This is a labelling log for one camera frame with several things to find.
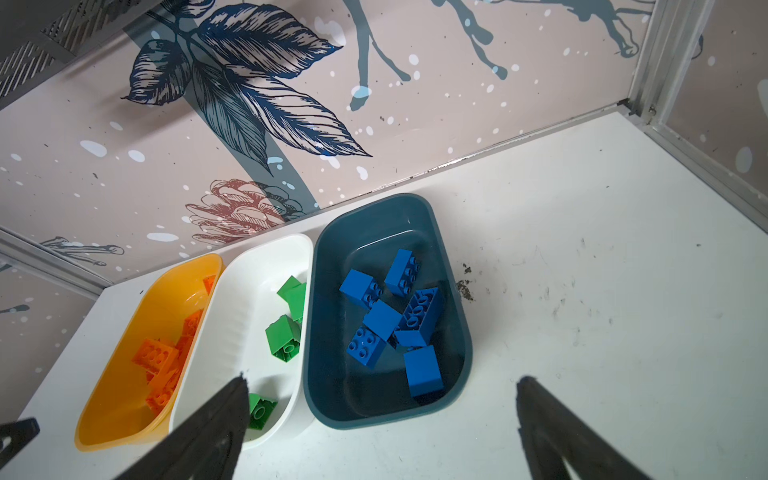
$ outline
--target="green lego brick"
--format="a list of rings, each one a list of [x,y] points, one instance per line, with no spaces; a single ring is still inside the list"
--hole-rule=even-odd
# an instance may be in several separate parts
[[[299,280],[296,280],[295,277],[291,276],[288,280],[286,280],[283,286],[280,287],[280,290],[277,290],[277,295],[279,295],[281,299],[288,301],[288,299],[286,298],[286,292],[296,288],[299,285],[301,285],[301,282]]]
[[[304,317],[304,297],[306,296],[306,283],[288,290],[285,294],[285,301],[288,302],[290,315],[294,322],[301,323]]]
[[[272,411],[277,406],[277,402],[265,399],[256,393],[249,393],[248,403],[250,404],[248,428],[256,430],[263,429],[266,425],[266,421],[270,419]]]
[[[272,355],[287,362],[299,354],[301,326],[288,315],[281,316],[266,328],[266,340],[270,344]]]

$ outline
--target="blue lego brick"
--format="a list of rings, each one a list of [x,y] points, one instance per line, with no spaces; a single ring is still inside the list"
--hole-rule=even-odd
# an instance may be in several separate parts
[[[392,262],[386,274],[384,284],[395,295],[406,296],[411,293],[413,282],[420,269],[421,265],[416,261],[411,250],[397,250],[395,261]]]
[[[402,313],[402,322],[395,330],[397,343],[402,346],[427,346],[435,332],[437,319],[442,315],[444,300],[440,290],[416,290]]]
[[[370,275],[365,275],[357,270],[350,270],[346,274],[339,291],[346,295],[350,302],[360,305],[368,310],[383,293],[379,284]]]
[[[362,318],[362,324],[380,339],[385,340],[392,348],[397,347],[397,342],[392,334],[403,321],[402,313],[384,303],[384,300],[378,300],[374,303],[371,311]]]
[[[379,357],[384,351],[384,345],[384,340],[366,327],[361,326],[346,347],[346,352],[358,362],[372,369],[379,361]]]
[[[435,347],[430,345],[422,349],[411,350],[403,354],[406,361],[406,375],[411,396],[437,392],[445,388],[437,364]]]

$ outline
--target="dirt stain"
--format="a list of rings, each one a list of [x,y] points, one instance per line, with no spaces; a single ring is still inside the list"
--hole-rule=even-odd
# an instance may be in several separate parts
[[[456,282],[456,289],[458,290],[458,293],[464,298],[464,300],[469,300],[470,302],[474,302],[475,298],[472,296],[472,292],[469,291],[469,283],[471,280],[459,280]]]

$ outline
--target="orange bin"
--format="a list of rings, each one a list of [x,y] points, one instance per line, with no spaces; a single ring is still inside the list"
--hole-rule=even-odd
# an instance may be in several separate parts
[[[131,360],[145,339],[177,342],[184,319],[201,309],[205,315],[210,294],[203,279],[214,276],[215,285],[223,269],[221,257],[211,253],[168,270],[147,290],[80,414],[74,434],[79,450],[93,452],[128,443],[154,442],[168,434],[168,416],[179,387],[156,416],[144,401],[151,393],[146,372]],[[197,327],[189,348],[194,347],[201,327]],[[188,363],[187,358],[181,378]]]

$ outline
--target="pink flower illustration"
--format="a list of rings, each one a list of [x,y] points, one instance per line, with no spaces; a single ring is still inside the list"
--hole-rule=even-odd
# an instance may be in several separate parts
[[[224,245],[250,237],[304,215],[301,205],[286,191],[236,178],[215,180],[202,205],[187,204],[190,220],[203,230],[192,237],[212,245]]]

